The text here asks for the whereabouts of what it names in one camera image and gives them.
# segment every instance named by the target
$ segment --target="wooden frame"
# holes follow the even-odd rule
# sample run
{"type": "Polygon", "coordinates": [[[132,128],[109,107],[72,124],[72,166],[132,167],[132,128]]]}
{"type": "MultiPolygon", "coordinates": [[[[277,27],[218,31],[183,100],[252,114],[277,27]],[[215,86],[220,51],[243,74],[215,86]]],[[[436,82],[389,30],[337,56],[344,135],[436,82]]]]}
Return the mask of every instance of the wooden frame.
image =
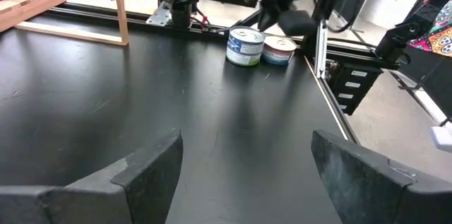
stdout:
{"type": "Polygon", "coordinates": [[[64,37],[74,37],[82,40],[92,40],[114,45],[127,45],[129,31],[127,29],[126,9],[124,0],[116,0],[120,37],[90,33],[84,30],[73,30],[41,23],[25,22],[47,9],[57,6],[66,0],[4,0],[0,1],[0,32],[16,27],[21,30],[30,30],[39,33],[48,33],[64,37]]]}

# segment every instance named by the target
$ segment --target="black table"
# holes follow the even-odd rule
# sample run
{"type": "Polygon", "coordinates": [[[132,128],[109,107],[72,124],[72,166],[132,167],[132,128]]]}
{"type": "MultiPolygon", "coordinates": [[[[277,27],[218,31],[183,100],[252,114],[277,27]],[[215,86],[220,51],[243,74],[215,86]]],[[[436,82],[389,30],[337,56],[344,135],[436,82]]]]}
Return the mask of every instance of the black table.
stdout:
{"type": "Polygon", "coordinates": [[[342,134],[306,60],[242,68],[225,48],[133,27],[128,48],[1,34],[0,184],[64,186],[181,128],[167,223],[339,223],[310,143],[342,134]]]}

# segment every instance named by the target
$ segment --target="tuna can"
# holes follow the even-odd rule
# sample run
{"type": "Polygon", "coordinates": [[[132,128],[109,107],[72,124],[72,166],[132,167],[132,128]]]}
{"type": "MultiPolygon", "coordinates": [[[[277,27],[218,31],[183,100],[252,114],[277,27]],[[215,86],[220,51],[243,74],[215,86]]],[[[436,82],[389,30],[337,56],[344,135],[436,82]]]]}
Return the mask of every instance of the tuna can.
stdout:
{"type": "Polygon", "coordinates": [[[263,60],[271,64],[288,65],[297,44],[286,37],[268,36],[263,46],[263,60]]]}
{"type": "Polygon", "coordinates": [[[261,59],[266,36],[250,27],[231,28],[227,41],[226,57],[233,64],[253,66],[261,59]]]}

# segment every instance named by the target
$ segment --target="metal bracket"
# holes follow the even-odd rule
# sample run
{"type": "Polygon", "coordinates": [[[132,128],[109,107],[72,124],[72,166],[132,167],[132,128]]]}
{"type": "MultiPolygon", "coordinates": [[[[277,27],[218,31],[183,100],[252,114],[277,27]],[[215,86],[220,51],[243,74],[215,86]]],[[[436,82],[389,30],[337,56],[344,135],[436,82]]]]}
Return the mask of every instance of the metal bracket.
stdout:
{"type": "Polygon", "coordinates": [[[316,59],[314,68],[317,78],[325,78],[326,50],[328,43],[328,28],[326,27],[327,24],[327,20],[321,20],[319,29],[317,30],[316,59]]]}
{"type": "Polygon", "coordinates": [[[157,10],[147,19],[146,23],[156,26],[166,26],[171,19],[170,5],[166,1],[162,1],[157,10]]]}

